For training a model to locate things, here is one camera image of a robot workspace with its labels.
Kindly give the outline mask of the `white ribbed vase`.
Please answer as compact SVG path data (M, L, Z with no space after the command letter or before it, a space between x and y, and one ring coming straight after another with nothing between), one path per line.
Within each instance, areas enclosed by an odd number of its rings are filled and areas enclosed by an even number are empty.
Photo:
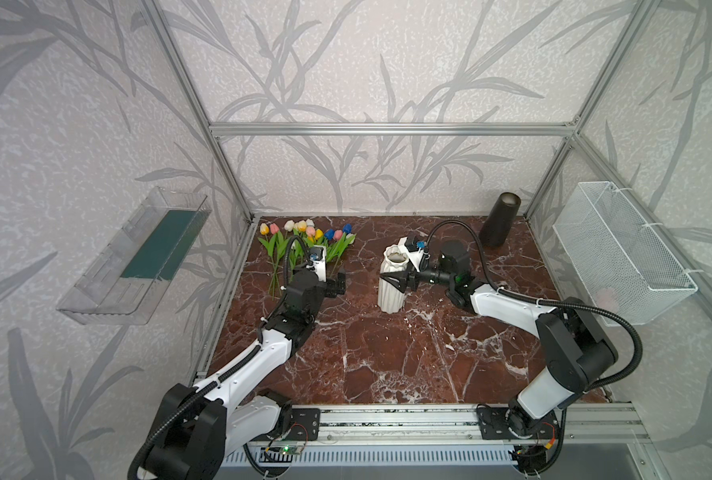
M392 245L385 250L378 290L378 306L383 312L393 314L403 308L409 266L409 256L402 246Z

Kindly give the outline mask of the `cream white tulip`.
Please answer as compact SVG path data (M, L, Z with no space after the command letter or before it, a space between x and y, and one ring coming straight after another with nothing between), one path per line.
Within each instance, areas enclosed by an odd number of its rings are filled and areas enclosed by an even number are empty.
M315 223L311 220L301 220L295 225L296 231L306 238L314 240L317 235L317 229L315 228Z

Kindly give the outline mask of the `pink tulip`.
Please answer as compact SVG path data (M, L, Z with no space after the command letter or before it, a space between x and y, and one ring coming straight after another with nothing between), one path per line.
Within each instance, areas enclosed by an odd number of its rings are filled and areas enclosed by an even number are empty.
M272 246L270 257L272 261L272 275L270 283L270 294L276 298L279 289L279 268L286 250L286 240L284 233L276 223L269 225L269 233L271 234L270 243Z

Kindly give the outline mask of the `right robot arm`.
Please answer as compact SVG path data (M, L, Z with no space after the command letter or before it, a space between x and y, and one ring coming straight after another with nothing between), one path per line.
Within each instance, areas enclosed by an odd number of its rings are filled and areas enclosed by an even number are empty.
M580 300L532 298L496 287L476 278L470 253L459 241L442 247L437 266L431 266L424 242L408 237L388 247L380 272L379 305L397 312L407 291L423 282L445 287L456 307L491 317L536 337L545 367L503 411L510 433L530 438L556 410L564 409L588 392L616 383L635 372L643 359L643 342L635 327L621 316ZM610 319L629 334L634 351L619 372L606 372L619 360L619 352L599 322Z

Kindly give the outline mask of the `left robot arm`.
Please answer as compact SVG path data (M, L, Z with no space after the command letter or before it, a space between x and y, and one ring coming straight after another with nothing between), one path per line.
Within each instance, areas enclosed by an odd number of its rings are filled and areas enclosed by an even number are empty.
M345 291L344 271L325 280L297 272L250 346L208 378L167 391L128 478L145 471L156 479L212 479L228 454L261 435L288 431L288 399L251 393L308 340L324 300Z

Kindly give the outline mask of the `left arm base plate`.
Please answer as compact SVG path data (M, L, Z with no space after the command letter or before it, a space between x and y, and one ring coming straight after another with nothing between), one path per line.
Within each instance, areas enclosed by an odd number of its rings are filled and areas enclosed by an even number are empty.
M318 439L322 411L319 408L291 407L283 409L275 426L265 434L268 440L297 442Z

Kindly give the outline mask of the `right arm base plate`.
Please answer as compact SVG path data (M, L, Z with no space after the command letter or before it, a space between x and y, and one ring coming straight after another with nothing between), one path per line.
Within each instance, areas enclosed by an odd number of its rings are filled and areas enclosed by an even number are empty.
M551 411L542 418L532 418L517 403L508 406L479 404L475 409L484 440L552 440L559 421Z

